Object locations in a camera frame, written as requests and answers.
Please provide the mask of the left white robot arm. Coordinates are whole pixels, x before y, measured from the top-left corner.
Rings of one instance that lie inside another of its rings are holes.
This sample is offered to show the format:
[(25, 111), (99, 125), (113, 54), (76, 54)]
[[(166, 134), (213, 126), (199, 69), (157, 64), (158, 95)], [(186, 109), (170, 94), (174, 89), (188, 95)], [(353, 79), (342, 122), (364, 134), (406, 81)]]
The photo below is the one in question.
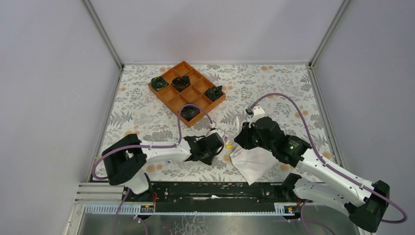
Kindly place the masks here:
[(136, 134), (129, 134), (102, 152), (106, 179), (111, 186), (123, 185), (134, 194), (141, 194), (150, 188), (143, 170), (145, 164), (191, 161), (211, 165), (224, 148), (224, 135), (224, 131), (212, 129), (205, 136), (183, 137), (177, 144), (141, 141)]

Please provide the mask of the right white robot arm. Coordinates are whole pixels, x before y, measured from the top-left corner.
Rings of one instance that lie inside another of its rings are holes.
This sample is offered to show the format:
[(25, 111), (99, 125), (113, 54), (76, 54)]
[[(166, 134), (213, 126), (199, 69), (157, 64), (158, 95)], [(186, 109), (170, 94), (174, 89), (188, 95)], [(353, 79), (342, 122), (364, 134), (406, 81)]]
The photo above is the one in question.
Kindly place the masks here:
[(375, 183), (360, 178), (347, 170), (323, 163), (311, 145), (299, 137), (286, 135), (270, 117), (254, 123), (244, 122), (235, 142), (243, 149), (264, 149), (281, 163), (311, 173), (324, 182), (312, 183), (298, 174), (290, 173), (281, 185), (281, 194), (287, 200), (308, 199), (336, 209), (349, 217), (359, 228), (377, 231), (388, 202), (390, 186), (378, 180)]

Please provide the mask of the white folded cloth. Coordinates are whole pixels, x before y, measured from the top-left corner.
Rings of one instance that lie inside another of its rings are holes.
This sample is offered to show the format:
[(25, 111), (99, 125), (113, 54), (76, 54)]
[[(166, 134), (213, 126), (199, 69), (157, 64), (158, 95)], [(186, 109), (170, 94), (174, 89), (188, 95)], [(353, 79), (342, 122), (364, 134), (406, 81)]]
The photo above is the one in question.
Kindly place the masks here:
[(244, 149), (237, 146), (230, 153), (231, 163), (250, 186), (271, 172), (279, 161), (268, 150), (260, 147)]

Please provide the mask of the dark blue rolled tie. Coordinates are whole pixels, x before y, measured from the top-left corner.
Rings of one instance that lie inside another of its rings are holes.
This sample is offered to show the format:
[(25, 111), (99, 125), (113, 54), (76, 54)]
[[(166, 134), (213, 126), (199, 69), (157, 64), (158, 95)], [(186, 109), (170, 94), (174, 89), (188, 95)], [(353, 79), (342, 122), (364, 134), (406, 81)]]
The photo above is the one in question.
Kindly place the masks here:
[(200, 110), (196, 107), (193, 106), (186, 106), (182, 109), (181, 111), (181, 116), (186, 120), (186, 121), (191, 121), (192, 119), (194, 119), (198, 114), (200, 113)]

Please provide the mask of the dark green rolled tie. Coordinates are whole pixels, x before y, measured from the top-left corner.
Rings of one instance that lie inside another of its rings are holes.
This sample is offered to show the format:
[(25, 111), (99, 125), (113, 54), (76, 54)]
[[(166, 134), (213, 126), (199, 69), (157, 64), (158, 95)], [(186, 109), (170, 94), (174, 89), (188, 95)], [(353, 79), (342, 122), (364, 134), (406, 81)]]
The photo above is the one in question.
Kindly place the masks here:
[(212, 102), (216, 101), (217, 99), (219, 99), (222, 95), (222, 88), (223, 86), (218, 86), (218, 87), (210, 87), (206, 90), (205, 92), (205, 96)]

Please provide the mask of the orange wooden compartment tray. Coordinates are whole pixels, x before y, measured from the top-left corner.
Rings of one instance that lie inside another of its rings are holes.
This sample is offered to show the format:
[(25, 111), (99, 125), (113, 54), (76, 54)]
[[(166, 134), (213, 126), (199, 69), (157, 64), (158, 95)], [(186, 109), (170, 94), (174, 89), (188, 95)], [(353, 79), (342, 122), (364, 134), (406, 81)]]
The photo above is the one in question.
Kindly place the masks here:
[[(206, 90), (210, 87), (218, 86), (186, 61), (181, 61), (165, 71), (161, 76), (167, 81), (168, 86), (159, 92), (151, 87), (150, 82), (148, 87), (176, 115), (179, 113), (180, 108), (188, 103), (195, 104), (206, 112), (210, 112), (226, 98), (222, 88), (223, 95), (214, 102), (210, 101), (205, 96)], [(171, 84), (174, 78), (182, 76), (189, 76), (191, 85), (182, 92), (178, 92)]]

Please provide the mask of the green patterned rolled tie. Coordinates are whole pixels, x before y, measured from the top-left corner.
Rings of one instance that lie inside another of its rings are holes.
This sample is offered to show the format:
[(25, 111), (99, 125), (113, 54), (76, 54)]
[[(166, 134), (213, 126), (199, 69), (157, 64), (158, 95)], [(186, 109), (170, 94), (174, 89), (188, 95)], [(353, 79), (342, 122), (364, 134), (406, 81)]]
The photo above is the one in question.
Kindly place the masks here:
[(158, 76), (151, 79), (150, 85), (155, 91), (159, 92), (168, 86), (168, 83), (162, 76)]

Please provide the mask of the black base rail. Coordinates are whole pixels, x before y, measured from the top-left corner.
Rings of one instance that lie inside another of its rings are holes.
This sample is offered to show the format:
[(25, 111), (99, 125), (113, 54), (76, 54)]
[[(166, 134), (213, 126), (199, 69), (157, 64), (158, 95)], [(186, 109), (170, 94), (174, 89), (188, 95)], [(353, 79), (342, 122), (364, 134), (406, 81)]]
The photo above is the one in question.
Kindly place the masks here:
[(156, 212), (266, 213), (302, 200), (284, 183), (153, 182), (141, 194), (124, 190), (126, 202), (148, 202)]

